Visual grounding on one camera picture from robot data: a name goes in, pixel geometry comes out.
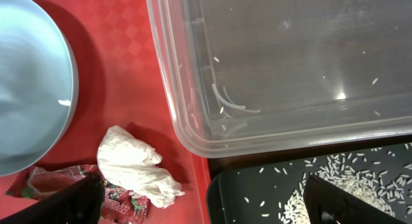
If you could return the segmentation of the rice and food scraps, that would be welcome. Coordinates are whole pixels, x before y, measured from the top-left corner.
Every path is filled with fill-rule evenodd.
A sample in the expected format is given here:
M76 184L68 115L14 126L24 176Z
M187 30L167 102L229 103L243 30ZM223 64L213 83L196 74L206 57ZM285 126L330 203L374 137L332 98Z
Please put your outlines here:
M308 177L315 175L349 194L393 216L411 222L411 163L400 163L399 155L389 152L379 160L364 153L341 153L303 161L303 171L293 176L291 170L274 167L292 184L289 197L278 201L277 217L281 223L309 223L303 200Z

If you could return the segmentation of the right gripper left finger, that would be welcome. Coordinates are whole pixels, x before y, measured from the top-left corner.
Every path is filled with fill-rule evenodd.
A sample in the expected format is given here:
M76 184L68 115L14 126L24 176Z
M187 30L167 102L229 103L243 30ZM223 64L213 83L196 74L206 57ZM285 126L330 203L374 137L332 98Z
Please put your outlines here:
M5 217L1 224L97 224L105 200L101 175L92 173L50 197Z

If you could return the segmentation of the light blue plate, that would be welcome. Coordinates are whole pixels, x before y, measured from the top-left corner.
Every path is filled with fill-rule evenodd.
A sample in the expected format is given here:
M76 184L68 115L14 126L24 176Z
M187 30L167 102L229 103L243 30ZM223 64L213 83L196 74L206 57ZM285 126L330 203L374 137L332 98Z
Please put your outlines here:
M55 21L33 0L1 0L1 176L61 139L78 94L75 56Z

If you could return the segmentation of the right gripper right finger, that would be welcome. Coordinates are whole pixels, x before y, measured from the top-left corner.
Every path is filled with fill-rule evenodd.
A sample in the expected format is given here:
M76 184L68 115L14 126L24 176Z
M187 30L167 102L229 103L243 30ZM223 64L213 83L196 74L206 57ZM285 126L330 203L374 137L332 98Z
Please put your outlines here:
M403 224L316 175L308 177L303 198L311 224Z

